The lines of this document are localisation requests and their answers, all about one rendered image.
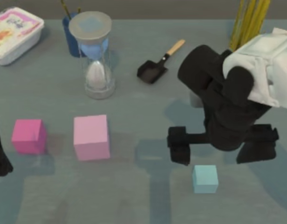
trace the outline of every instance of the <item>pink cube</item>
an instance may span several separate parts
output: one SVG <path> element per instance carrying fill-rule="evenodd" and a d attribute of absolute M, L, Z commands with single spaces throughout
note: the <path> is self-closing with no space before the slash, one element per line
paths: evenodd
<path fill-rule="evenodd" d="M 79 161 L 110 158 L 107 116 L 74 118 L 74 148 Z"/>
<path fill-rule="evenodd" d="M 16 120 L 12 144 L 22 154 L 42 154 L 46 146 L 46 130 L 40 119 Z"/>

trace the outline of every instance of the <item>hourglass lid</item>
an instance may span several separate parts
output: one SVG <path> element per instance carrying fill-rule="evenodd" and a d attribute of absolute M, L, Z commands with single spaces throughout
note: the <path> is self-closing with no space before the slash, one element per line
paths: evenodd
<path fill-rule="evenodd" d="M 102 12 L 83 12 L 74 16 L 69 31 L 81 44 L 101 43 L 111 31 L 111 18 Z"/>

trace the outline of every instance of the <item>shovel handle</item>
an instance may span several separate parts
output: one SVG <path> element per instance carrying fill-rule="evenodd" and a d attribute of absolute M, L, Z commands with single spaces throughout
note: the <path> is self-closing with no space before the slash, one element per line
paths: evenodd
<path fill-rule="evenodd" d="M 169 51 L 167 51 L 166 53 L 168 55 L 172 55 L 173 53 L 175 53 L 180 47 L 183 46 L 183 44 L 185 43 L 185 40 L 179 40 L 178 42 L 176 42 L 175 45 L 173 45 L 173 47 L 171 49 L 169 49 Z"/>

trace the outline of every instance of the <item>hourglass base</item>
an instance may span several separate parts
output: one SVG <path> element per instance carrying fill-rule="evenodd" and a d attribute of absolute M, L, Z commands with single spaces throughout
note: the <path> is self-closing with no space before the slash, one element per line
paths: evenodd
<path fill-rule="evenodd" d="M 92 99 L 106 99 L 110 97 L 116 89 L 116 83 L 113 79 L 104 90 L 93 90 L 92 88 L 85 86 L 85 91 L 88 97 Z"/>

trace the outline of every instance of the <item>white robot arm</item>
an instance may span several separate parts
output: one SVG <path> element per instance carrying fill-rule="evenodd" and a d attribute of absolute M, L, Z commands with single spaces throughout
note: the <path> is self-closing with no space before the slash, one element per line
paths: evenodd
<path fill-rule="evenodd" d="M 249 100 L 272 107 L 287 108 L 287 31 L 275 28 L 271 34 L 258 35 L 229 55 L 223 74 L 236 66 L 250 71 L 254 86 Z"/>

